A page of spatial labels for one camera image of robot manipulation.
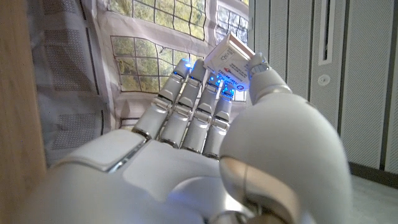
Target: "tree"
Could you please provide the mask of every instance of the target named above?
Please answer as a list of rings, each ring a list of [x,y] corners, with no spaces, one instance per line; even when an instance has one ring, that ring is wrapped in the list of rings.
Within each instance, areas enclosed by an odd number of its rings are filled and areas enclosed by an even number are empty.
[[[154,22],[154,8],[134,1],[134,18]]]
[[[133,37],[112,37],[111,40],[115,56],[135,57],[136,47]]]
[[[131,0],[112,0],[110,9],[124,16],[132,16],[132,1]]]

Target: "window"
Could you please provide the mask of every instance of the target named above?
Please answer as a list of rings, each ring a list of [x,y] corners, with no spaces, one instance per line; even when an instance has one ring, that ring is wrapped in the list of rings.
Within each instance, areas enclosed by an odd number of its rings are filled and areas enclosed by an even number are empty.
[[[249,22],[234,12],[224,7],[218,7],[216,41],[220,43],[228,32],[233,33],[239,40],[248,44]]]
[[[109,8],[168,27],[197,39],[205,39],[205,0],[111,0]]]
[[[121,91],[158,93],[181,58],[195,63],[196,55],[174,50],[137,37],[111,37]]]

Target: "wooden panel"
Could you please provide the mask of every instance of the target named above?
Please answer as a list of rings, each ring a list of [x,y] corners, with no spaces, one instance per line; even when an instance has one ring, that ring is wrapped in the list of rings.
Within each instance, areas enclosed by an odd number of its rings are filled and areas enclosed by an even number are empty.
[[[0,1],[0,224],[45,175],[25,1]]]

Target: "vent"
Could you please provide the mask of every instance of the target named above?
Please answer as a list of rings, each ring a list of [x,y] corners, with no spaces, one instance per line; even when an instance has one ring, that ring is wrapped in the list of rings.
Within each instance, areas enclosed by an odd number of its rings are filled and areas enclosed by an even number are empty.
[[[287,0],[271,1],[271,25],[269,43],[269,65],[285,80]]]
[[[78,30],[46,30],[45,51],[56,91],[91,91]]]
[[[73,0],[43,0],[43,7],[45,15],[52,15],[59,12],[76,14],[75,2]]]
[[[345,0],[330,0],[330,11],[333,13],[329,14],[328,24],[333,25],[334,29],[328,29],[329,56],[327,60],[321,62],[318,60],[319,54],[323,56],[325,52],[325,25],[321,26],[321,24],[326,24],[328,0],[315,1],[314,5],[310,102],[335,128],[338,124],[340,101],[345,4]]]
[[[290,1],[287,84],[308,99],[312,0]]]
[[[394,1],[351,0],[341,138],[348,160],[378,169]]]
[[[74,149],[94,139],[95,120],[95,113],[60,115],[52,150]]]

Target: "silver metal segment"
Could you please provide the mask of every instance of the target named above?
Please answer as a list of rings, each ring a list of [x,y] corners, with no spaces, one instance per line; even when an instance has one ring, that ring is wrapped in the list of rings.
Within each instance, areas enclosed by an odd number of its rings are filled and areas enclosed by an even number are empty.
[[[190,71],[191,64],[187,59],[181,59],[174,68],[157,97],[150,107],[140,117],[132,132],[143,135],[146,139],[155,139],[162,128],[169,111],[180,93],[182,83]]]
[[[161,142],[170,144],[176,149],[180,147],[188,121],[193,113],[195,100],[200,91],[205,73],[206,70],[203,67],[203,60],[198,60],[178,100],[178,104],[175,105],[174,111],[162,132],[160,137]]]
[[[203,155],[206,157],[219,159],[220,146],[223,142],[226,132],[228,131],[229,124],[218,119],[214,119],[209,128],[206,137],[205,147],[203,148]]]
[[[210,74],[205,90],[203,90],[199,100],[198,108],[193,115],[187,134],[181,145],[182,149],[201,154],[207,130],[211,123],[211,114],[214,110],[220,82],[221,81],[217,79],[215,75]]]
[[[189,78],[184,87],[184,91],[182,91],[181,97],[178,100],[178,103],[186,105],[189,108],[193,108],[195,105],[195,100],[197,99],[198,93],[200,91],[200,87],[201,81]]]
[[[162,90],[159,92],[159,96],[163,96],[164,98],[175,102],[180,93],[182,83],[184,82],[185,78],[177,74],[171,74],[169,79],[167,79],[166,84],[163,86]]]
[[[132,132],[141,134],[147,139],[155,139],[172,105],[173,103],[165,98],[159,96],[154,98],[150,107],[133,127]]]
[[[235,91],[231,85],[226,83],[223,85],[222,90],[203,148],[203,155],[214,159],[218,159],[221,143],[229,129],[229,118],[232,109],[231,99]]]
[[[189,125],[181,148],[201,154],[210,122],[211,114],[208,114],[205,111],[197,110],[193,115],[193,119]]]
[[[199,58],[195,62],[195,66],[193,67],[193,70],[190,74],[190,77],[193,79],[196,79],[200,82],[203,82],[205,79],[204,74],[206,73],[206,68],[204,67],[205,61],[203,59]]]

